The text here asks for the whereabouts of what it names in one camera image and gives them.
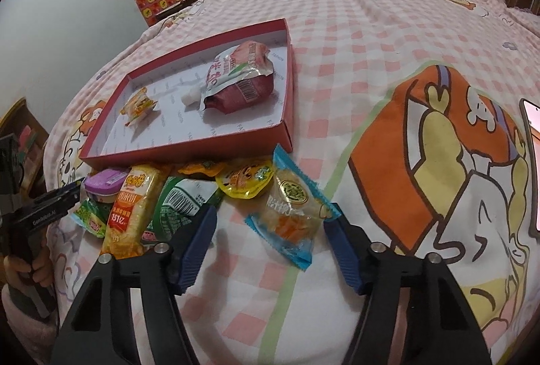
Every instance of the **white cap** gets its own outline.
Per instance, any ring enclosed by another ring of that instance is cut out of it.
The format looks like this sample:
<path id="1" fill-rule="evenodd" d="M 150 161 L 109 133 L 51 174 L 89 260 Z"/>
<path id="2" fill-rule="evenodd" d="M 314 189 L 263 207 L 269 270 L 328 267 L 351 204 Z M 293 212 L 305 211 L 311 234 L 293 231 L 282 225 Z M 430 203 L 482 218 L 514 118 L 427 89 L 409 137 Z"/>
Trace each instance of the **white cap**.
<path id="1" fill-rule="evenodd" d="M 201 100 L 201 88 L 200 86 L 194 86 L 187 93 L 185 93 L 181 98 L 182 103 L 186 106 L 190 106 Z"/>

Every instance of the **barcode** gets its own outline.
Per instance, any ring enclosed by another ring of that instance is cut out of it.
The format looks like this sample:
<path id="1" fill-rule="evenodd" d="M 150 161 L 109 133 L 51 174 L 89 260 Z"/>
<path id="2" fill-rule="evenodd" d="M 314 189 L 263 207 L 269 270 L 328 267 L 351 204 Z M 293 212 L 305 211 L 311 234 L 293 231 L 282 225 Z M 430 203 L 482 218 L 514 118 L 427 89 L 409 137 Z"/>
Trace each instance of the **barcode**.
<path id="1" fill-rule="evenodd" d="M 193 209 L 196 207 L 193 201 L 188 198 L 182 191 L 175 189 L 169 192 L 169 194 L 165 198 L 165 202 L 163 202 L 163 205 L 171 207 L 172 209 L 183 214 L 190 214 L 191 211 L 193 211 Z"/>
<path id="2" fill-rule="evenodd" d="M 255 87 L 251 84 L 250 80 L 240 80 L 237 83 L 237 86 L 240 92 L 242 93 L 242 96 L 244 96 L 244 100 L 247 103 L 259 98 L 259 93 L 255 89 Z"/>

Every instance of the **metal screw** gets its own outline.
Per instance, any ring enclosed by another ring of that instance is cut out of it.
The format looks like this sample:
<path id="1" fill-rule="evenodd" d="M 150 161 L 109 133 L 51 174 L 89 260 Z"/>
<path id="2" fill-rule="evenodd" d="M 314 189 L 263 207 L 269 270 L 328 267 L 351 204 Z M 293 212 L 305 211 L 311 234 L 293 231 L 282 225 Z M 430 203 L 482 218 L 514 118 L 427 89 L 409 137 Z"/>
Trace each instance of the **metal screw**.
<path id="1" fill-rule="evenodd" d="M 386 245 L 381 242 L 373 242 L 371 245 L 369 245 L 369 247 L 373 252 L 376 252 L 377 254 L 381 254 L 382 252 L 387 250 Z"/>
<path id="2" fill-rule="evenodd" d="M 431 263 L 438 264 L 438 263 L 440 263 L 442 261 L 442 257 L 440 255 L 438 255 L 437 252 L 430 252 L 428 254 L 428 260 Z"/>
<path id="3" fill-rule="evenodd" d="M 158 254 L 165 254 L 169 249 L 169 245 L 166 243 L 158 243 L 154 246 L 154 252 Z"/>
<path id="4" fill-rule="evenodd" d="M 112 255 L 109 254 L 108 252 L 107 252 L 106 254 L 100 255 L 99 258 L 98 258 L 98 261 L 99 261 L 101 264 L 107 264 L 107 263 L 109 263 L 111 260 L 112 260 Z"/>

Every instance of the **sleeve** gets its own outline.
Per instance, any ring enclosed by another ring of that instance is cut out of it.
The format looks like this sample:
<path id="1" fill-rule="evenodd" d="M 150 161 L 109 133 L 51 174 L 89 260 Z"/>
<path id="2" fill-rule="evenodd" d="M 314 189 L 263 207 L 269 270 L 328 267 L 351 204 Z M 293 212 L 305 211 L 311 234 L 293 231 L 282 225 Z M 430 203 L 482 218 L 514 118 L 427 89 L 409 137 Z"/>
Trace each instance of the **sleeve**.
<path id="1" fill-rule="evenodd" d="M 34 320 L 13 304 L 7 284 L 2 288 L 2 303 L 7 323 L 24 349 L 38 364 L 49 363 L 56 339 L 56 313 L 49 322 Z"/>

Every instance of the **white wall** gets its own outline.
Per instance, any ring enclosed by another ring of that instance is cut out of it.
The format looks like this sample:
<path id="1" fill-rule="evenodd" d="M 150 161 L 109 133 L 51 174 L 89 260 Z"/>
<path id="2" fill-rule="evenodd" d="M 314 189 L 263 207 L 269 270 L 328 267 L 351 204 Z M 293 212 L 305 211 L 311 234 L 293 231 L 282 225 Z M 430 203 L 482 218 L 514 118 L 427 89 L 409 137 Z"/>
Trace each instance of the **white wall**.
<path id="1" fill-rule="evenodd" d="M 50 131 L 92 75 L 147 28 L 134 0 L 1 0 L 0 117 L 26 95 Z"/>

